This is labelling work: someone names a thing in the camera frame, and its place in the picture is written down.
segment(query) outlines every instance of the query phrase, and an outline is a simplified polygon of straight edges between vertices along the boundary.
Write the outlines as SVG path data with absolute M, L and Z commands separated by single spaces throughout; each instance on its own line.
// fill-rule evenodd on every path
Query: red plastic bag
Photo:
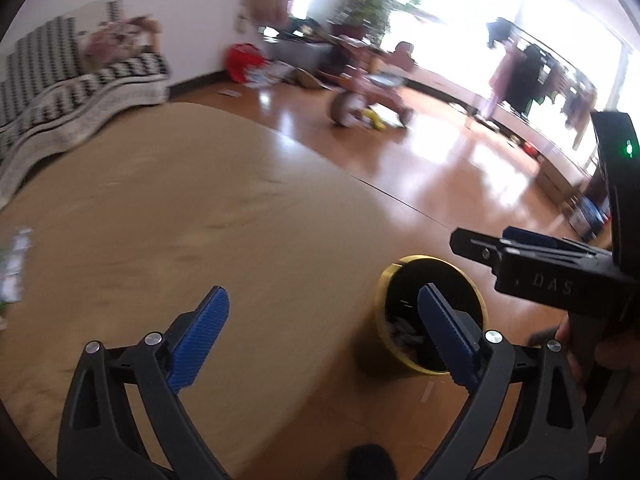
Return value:
M 246 69 L 259 68 L 267 62 L 260 50 L 251 43 L 236 43 L 226 53 L 225 68 L 236 83 L 246 83 Z

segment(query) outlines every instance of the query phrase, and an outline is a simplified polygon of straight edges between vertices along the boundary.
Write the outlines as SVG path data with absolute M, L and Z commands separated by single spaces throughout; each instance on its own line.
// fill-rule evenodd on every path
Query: brown floor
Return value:
M 242 97 L 217 94 L 223 88 L 236 89 Z M 284 84 L 259 91 L 217 84 L 178 100 L 221 108 L 273 128 L 440 224 L 431 233 L 420 232 L 415 217 L 385 201 L 390 220 L 408 240 L 408 253 L 446 257 L 448 234 L 457 226 L 493 235 L 508 225 L 572 235 L 533 182 L 535 161 L 482 126 L 465 128 L 464 115 L 440 101 L 410 90 L 404 96 L 418 111 L 412 126 L 383 132 L 334 127 L 326 115 L 331 92 Z M 497 294 L 485 267 L 470 264 L 464 270 L 482 290 L 492 328 L 513 343 L 521 344 L 530 332 L 561 317 L 558 311 Z M 516 393 L 510 392 L 481 462 L 497 452 Z M 367 378 L 345 348 L 305 406 L 290 414 L 289 424 L 240 478 L 339 479 L 345 452 L 375 442 L 389 450 L 399 477 L 410 479 L 437 448 L 465 398 L 449 378 Z

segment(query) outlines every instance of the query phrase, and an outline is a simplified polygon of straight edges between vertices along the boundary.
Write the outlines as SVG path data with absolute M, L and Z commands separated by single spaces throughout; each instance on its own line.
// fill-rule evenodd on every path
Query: striped sofa cover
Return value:
M 107 19 L 122 1 L 104 3 Z M 59 16 L 15 44 L 0 82 L 0 208 L 39 160 L 85 142 L 118 112 L 160 104 L 170 73 L 163 56 L 140 54 L 82 74 L 76 17 Z

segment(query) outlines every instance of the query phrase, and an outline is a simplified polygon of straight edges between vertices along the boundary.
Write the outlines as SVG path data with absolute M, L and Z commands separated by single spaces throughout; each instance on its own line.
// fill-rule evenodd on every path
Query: foot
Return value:
M 398 480 L 389 453 L 376 444 L 354 447 L 349 452 L 347 480 Z

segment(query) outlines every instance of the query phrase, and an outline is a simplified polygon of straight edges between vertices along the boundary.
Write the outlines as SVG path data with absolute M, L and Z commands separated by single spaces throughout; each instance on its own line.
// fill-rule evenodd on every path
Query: black robotic device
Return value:
M 492 268 L 499 292 L 569 312 L 577 355 L 588 375 L 588 402 L 584 408 L 578 402 L 558 342 L 524 348 L 511 345 L 499 332 L 482 333 L 470 316 L 453 310 L 433 284 L 426 284 L 417 298 L 420 318 L 469 397 L 417 480 L 588 476 L 588 449 L 626 380 L 625 374 L 593 365 L 594 348 L 603 336 L 635 323 L 640 278 L 638 139 L 626 114 L 595 112 L 592 117 L 612 205 L 612 253 L 515 228 L 501 238 L 458 229 L 450 240 L 454 253 Z M 179 316 L 165 334 L 150 333 L 137 345 L 119 349 L 87 345 L 63 412 L 61 480 L 229 478 L 182 408 L 177 391 L 184 379 L 173 371 L 180 342 L 193 335 L 198 316 L 219 290 L 214 288 L 196 311 Z M 210 344 L 198 347 L 201 361 Z M 138 385 L 172 470 L 149 459 L 131 415 L 126 383 Z M 475 468 L 511 383 L 522 388 L 502 449 L 494 462 Z M 0 478 L 54 480 L 0 408 Z

